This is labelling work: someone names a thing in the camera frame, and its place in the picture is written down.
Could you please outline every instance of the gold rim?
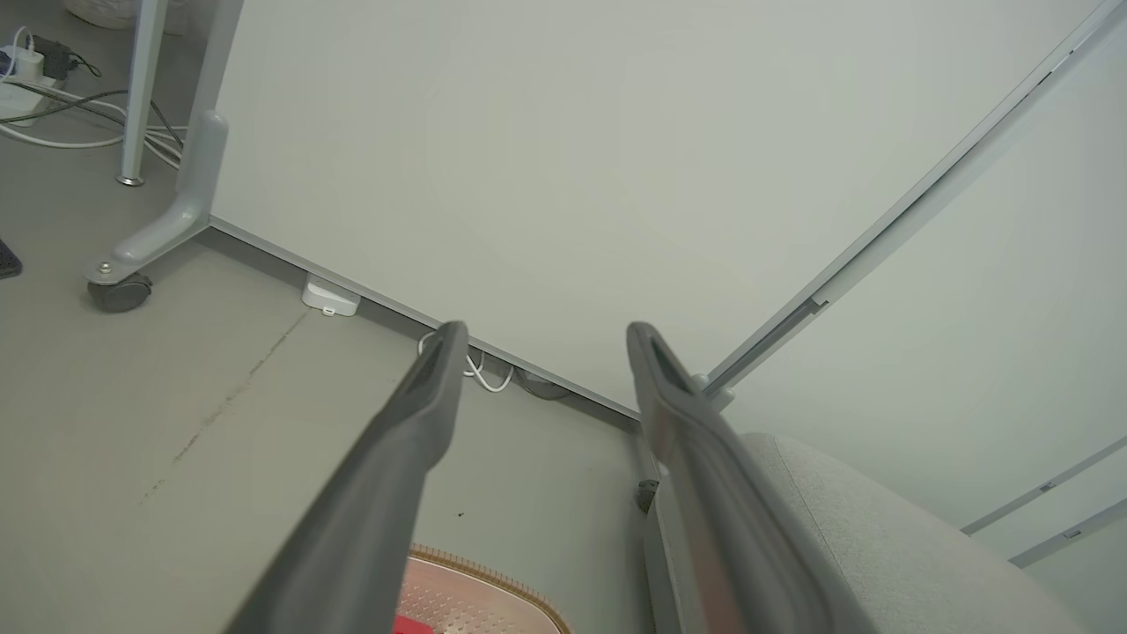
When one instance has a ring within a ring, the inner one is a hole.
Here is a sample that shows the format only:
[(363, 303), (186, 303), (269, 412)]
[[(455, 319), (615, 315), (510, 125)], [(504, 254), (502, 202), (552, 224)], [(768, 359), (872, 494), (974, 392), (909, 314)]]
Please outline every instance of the gold rim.
[(450, 553), (445, 553), (437, 548), (421, 546), (419, 544), (411, 544), (410, 556), (416, 560), (421, 560), (424, 562), (455, 570), (479, 581), (485, 581), (486, 583), (496, 586), (506, 592), (516, 595), (535, 606), (540, 611), (544, 613), (544, 616), (547, 616), (552, 624), (556, 625), (556, 628), (560, 631), (560, 634), (571, 634), (567, 624), (564, 623), (564, 617), (560, 616), (560, 613), (557, 611), (550, 602), (548, 602), (548, 599), (544, 596), (516, 581), (515, 579), (494, 572), (483, 565), (476, 564), (469, 560), (459, 557), (458, 555), (451, 555)]

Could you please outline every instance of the gray floor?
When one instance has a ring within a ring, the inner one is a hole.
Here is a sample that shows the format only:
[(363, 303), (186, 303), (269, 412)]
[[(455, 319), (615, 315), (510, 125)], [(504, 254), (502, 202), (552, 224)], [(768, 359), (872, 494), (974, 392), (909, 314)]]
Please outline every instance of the gray floor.
[[(65, 35), (123, 83), (132, 36), (56, 7), (6, 3), (0, 34)], [(169, 46), (157, 98), (179, 123), (196, 52)], [(56, 118), (30, 130), (108, 132)], [(0, 135), (0, 239), (25, 262), (0, 280), (5, 633), (221, 631), (424, 332), (372, 303), (323, 316), (299, 298), (302, 270), (214, 230), (145, 270), (148, 304), (99, 313), (79, 271), (175, 181), (150, 160), (144, 187), (117, 185), (117, 157)], [(416, 541), (531, 586), (576, 632), (648, 632), (633, 439), (577, 405), (467, 383)]]

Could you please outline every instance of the red object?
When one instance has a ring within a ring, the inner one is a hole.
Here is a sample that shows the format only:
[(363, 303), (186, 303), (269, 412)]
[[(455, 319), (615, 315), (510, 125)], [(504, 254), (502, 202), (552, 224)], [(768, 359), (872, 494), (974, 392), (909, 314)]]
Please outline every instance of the red object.
[(434, 629), (431, 629), (429, 625), (397, 614), (396, 624), (391, 626), (391, 634), (434, 634)]

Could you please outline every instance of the black caster wheel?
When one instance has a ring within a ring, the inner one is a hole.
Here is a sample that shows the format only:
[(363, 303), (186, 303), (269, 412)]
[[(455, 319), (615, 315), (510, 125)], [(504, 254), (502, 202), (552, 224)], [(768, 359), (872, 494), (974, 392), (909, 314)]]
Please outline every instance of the black caster wheel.
[(144, 303), (152, 294), (152, 279), (140, 273), (134, 273), (121, 282), (110, 285), (88, 282), (86, 289), (98, 310), (103, 312), (127, 312)]

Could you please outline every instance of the white panel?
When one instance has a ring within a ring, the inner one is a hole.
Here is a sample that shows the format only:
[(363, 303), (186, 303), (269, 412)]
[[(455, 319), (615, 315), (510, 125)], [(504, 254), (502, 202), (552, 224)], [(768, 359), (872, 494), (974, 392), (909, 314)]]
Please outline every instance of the white panel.
[(1120, 449), (1076, 477), (974, 535), (1009, 560), (1113, 507), (1127, 497), (1127, 450)]
[(1127, 435), (1125, 41), (738, 385), (728, 421), (960, 527)]
[(214, 213), (633, 407), (707, 372), (1095, 0), (247, 0)]
[(1091, 634), (1122, 634), (1127, 623), (1127, 519), (1057, 551), (1026, 572)]

